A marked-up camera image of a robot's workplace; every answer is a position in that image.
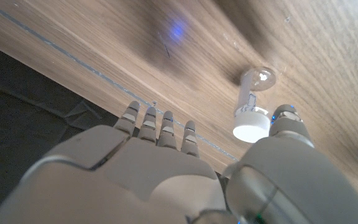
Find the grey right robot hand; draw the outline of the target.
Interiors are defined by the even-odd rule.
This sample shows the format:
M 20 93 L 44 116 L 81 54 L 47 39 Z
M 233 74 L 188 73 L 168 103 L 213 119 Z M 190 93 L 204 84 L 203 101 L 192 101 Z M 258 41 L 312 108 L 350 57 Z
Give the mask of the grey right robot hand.
M 358 193 L 313 145 L 292 105 L 221 175 L 200 159 L 195 124 L 175 145 L 171 112 L 133 101 L 114 126 L 58 144 L 0 205 L 0 223 L 358 223 Z

